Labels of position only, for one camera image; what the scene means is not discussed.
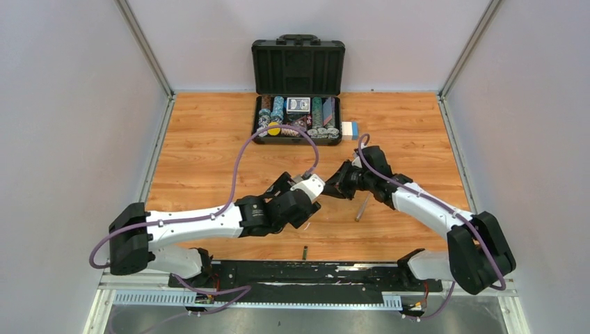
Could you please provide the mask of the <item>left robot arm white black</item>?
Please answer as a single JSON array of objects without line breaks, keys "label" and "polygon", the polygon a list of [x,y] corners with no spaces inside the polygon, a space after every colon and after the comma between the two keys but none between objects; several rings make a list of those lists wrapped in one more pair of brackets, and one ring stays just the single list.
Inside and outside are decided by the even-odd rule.
[{"label": "left robot arm white black", "polygon": [[317,199],[324,186],[316,174],[291,178],[283,173],[267,192],[245,196],[227,207],[149,212],[144,203],[132,203],[109,226],[110,272],[126,276],[151,269],[206,287],[213,278],[209,253],[180,248],[180,243],[265,237],[278,234],[286,225],[299,228],[320,209]]}]

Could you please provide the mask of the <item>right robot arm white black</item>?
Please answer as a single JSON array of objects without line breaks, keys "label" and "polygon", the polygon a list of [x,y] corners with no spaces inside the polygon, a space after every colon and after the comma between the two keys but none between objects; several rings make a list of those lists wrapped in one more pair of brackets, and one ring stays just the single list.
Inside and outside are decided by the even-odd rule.
[{"label": "right robot arm white black", "polygon": [[393,173],[378,146],[357,149],[326,181],[324,194],[351,200],[368,191],[390,209],[407,214],[433,230],[447,243],[445,251],[418,248],[399,259],[397,280],[415,290],[425,280],[446,280],[477,295],[485,289],[503,290],[505,276],[516,260],[497,218],[451,206],[401,173]]}]

